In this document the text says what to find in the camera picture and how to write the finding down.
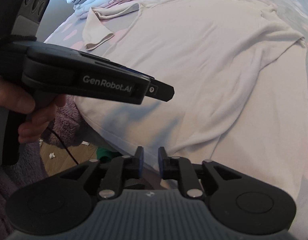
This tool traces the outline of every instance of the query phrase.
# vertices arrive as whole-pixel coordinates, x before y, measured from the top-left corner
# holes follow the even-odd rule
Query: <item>black device body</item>
[[[18,190],[6,204],[18,230],[9,240],[294,239],[292,197],[220,163],[191,164],[161,147],[161,177],[178,189],[125,188],[141,177],[143,155],[138,147],[133,157],[89,160]]]
[[[0,0],[0,42],[8,37],[22,40],[35,36],[48,3]],[[47,106],[57,94],[131,104],[141,104],[144,96],[169,101],[174,95],[173,87],[146,74],[105,58],[37,41],[2,43],[0,76],[29,92],[36,109]],[[0,107],[0,165],[18,161],[24,149],[18,143],[18,127],[26,118]]]

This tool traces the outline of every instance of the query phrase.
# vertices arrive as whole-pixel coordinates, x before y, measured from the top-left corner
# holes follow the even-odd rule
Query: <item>gray ridged panel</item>
[[[205,204],[175,190],[124,190],[116,200],[100,201],[80,226],[53,236],[15,232],[8,240],[294,240],[287,231],[269,236],[234,232]]]

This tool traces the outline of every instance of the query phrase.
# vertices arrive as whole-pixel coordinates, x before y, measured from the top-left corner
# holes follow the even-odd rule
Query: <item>human hand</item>
[[[19,86],[0,77],[0,106],[22,114],[33,112],[32,120],[21,124],[19,127],[20,143],[38,140],[49,122],[55,118],[56,108],[63,107],[65,100],[65,95],[58,95],[47,107],[33,112],[35,101],[32,96]]]

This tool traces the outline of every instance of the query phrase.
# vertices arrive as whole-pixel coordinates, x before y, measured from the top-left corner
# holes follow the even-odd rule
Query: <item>bed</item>
[[[260,178],[268,183],[283,188],[291,194],[296,200],[297,214],[290,228],[290,232],[299,240],[308,240],[308,129],[306,129],[306,127],[308,127],[308,0],[259,1],[277,8],[279,17],[288,23],[294,30],[299,31],[304,35],[307,46],[306,62],[304,63],[304,65],[306,65],[305,77],[299,76],[296,78],[298,75],[298,70],[295,68],[298,64],[297,50],[293,52],[290,51],[290,53],[295,55],[294,62],[287,62],[284,57],[280,57],[273,63],[272,68],[263,69],[260,72],[259,81],[257,81],[257,85],[255,86],[242,114],[230,131],[221,137],[212,159],[249,174],[250,176]],[[133,12],[122,17],[102,20],[102,24],[110,29],[115,35],[113,38],[101,44],[96,49],[90,51],[90,53],[102,56],[108,48],[115,44],[125,34],[128,26],[133,22],[136,16],[137,12]],[[46,42],[85,51],[82,39],[82,31],[85,26],[85,22],[85,20],[78,20],[74,15],[70,16],[49,36]],[[263,104],[259,103],[259,98],[265,98],[265,94],[269,93],[274,87],[275,89],[277,89],[277,87],[281,87],[281,93],[275,95],[277,100],[275,102],[268,103],[264,99]],[[297,95],[292,94],[299,94],[304,90],[306,90],[305,93],[303,93],[303,96],[306,97],[306,104],[302,105],[301,101],[297,101]],[[273,105],[275,104],[283,104],[282,101],[286,103],[288,98],[292,101],[289,102],[289,105],[284,105],[284,107],[281,105],[273,108]],[[80,106],[80,103],[83,103],[81,100],[83,99],[76,98],[78,107]],[[298,111],[299,113],[302,113],[305,118],[303,118],[303,116],[299,117],[295,115]],[[275,130],[274,126],[271,127],[269,125],[271,119],[268,117],[270,116],[268,113],[271,112],[274,112],[271,117],[272,120],[279,119],[280,121],[278,130]],[[258,120],[260,121],[259,123],[251,123],[253,116],[256,113],[258,114]],[[131,154],[132,150],[124,148],[116,142],[113,137],[106,136],[102,133],[102,128],[97,125],[93,126],[93,124],[88,121],[89,116],[87,113],[82,114],[87,122],[93,127],[91,132],[87,135],[86,141],[90,141],[97,145],[104,145],[105,138],[114,149]],[[278,155],[273,158],[270,154],[268,154],[270,153],[270,150],[262,149],[262,145],[258,145],[257,140],[255,140],[254,145],[255,148],[257,147],[255,153],[258,151],[259,155],[254,153],[253,157],[249,158],[247,152],[250,152],[253,149],[244,148],[243,137],[248,136],[246,135],[247,130],[245,128],[251,125],[254,125],[255,127],[260,126],[264,120],[268,122],[268,129],[270,129],[271,133],[275,135],[271,136],[274,137],[274,142],[276,139],[279,140],[279,143],[277,141],[277,144],[279,144],[281,149],[284,147],[290,148],[294,146],[294,154],[290,156]],[[281,138],[283,137],[281,134],[284,134],[282,130],[289,130],[289,135],[291,135],[291,138]],[[229,148],[234,152],[234,159],[222,156],[222,153],[228,151]],[[285,163],[288,162],[287,159],[290,159],[289,163],[293,163],[292,166],[288,166]],[[280,173],[269,173],[266,175],[267,177],[264,177],[266,169],[257,167],[258,162],[261,163],[261,165],[259,164],[258,166],[271,166],[271,170],[275,170],[275,167],[279,167],[277,169],[280,169]]]

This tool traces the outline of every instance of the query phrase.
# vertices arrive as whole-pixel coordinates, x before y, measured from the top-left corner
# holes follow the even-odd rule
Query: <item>black cable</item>
[[[78,164],[77,160],[75,160],[75,158],[73,157],[73,155],[70,153],[69,149],[65,146],[65,143],[62,141],[62,139],[58,136],[58,134],[56,132],[54,132],[51,128],[47,127],[47,129],[53,133],[60,141],[60,143],[63,145],[64,149],[67,151],[67,153],[69,154],[69,156],[73,159],[73,161]]]

